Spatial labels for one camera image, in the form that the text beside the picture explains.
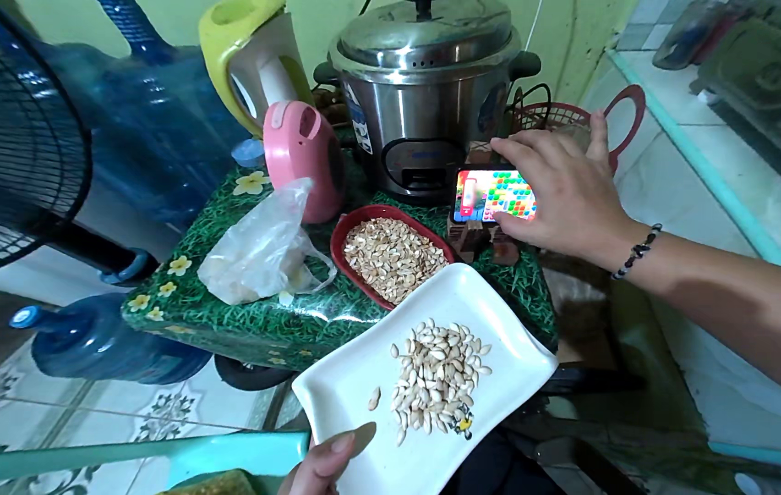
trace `black bracelet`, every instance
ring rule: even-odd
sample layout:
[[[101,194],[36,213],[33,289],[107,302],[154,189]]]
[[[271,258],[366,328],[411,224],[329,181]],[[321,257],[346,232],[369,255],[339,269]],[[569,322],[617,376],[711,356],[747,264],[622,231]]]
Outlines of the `black bracelet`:
[[[631,270],[631,266],[635,264],[635,260],[639,260],[644,257],[644,253],[650,250],[650,244],[653,242],[654,239],[656,239],[657,234],[662,231],[662,224],[654,224],[653,227],[650,229],[650,233],[647,234],[647,239],[641,244],[636,244],[631,249],[631,256],[628,257],[628,260],[625,262],[622,268],[616,270],[616,273],[611,275],[610,277],[614,280],[620,280],[624,276],[628,274],[628,271]]]

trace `electric fan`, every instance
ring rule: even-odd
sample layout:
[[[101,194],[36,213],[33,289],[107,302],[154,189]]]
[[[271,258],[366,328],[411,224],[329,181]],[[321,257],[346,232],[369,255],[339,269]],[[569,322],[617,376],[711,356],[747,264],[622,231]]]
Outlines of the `electric fan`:
[[[90,180],[88,130],[55,74],[0,13],[0,267],[47,245],[115,286],[154,272],[151,254],[73,221]]]

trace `fingernail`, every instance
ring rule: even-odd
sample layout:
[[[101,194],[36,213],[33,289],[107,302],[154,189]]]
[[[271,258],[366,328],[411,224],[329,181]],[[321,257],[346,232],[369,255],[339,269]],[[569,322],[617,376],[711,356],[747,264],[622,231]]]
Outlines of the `fingernail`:
[[[340,436],[337,440],[332,442],[332,445],[330,445],[330,450],[332,452],[338,453],[344,451],[347,447],[351,446],[353,443],[353,432],[352,433],[345,433],[344,435]]]

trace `hand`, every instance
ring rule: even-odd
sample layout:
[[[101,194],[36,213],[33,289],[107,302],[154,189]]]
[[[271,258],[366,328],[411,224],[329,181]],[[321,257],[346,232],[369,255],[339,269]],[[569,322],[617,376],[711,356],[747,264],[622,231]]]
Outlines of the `hand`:
[[[354,433],[311,447],[305,460],[293,467],[278,495],[338,495],[335,482],[351,459]]]
[[[628,217],[616,194],[604,114],[595,112],[590,123],[592,141],[585,154],[569,137],[546,130],[492,139],[494,151],[515,165],[534,190],[538,204],[533,220],[495,213],[503,232],[593,262],[595,251],[611,239],[637,240],[641,235],[641,225]]]

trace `grass print tablecloth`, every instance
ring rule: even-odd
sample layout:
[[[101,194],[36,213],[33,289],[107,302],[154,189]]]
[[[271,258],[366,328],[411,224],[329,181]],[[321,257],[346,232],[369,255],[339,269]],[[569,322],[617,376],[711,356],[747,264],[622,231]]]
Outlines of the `grass print tablecloth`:
[[[424,208],[396,202],[367,185],[350,155],[346,162],[346,204],[390,204],[429,229],[445,234],[448,207]],[[273,191],[264,168],[238,168],[214,193],[170,260],[132,291],[122,306],[135,329],[188,343],[216,354],[262,366],[303,370],[384,318],[387,310],[366,297],[341,272],[315,294],[292,300],[273,296],[229,306],[198,280],[198,266],[222,234]],[[329,254],[335,221],[306,225],[315,248]],[[555,314],[536,253],[523,247],[514,267],[491,263],[490,250],[472,264],[504,297],[526,327],[550,350],[557,347]],[[308,263],[323,280],[327,268]]]

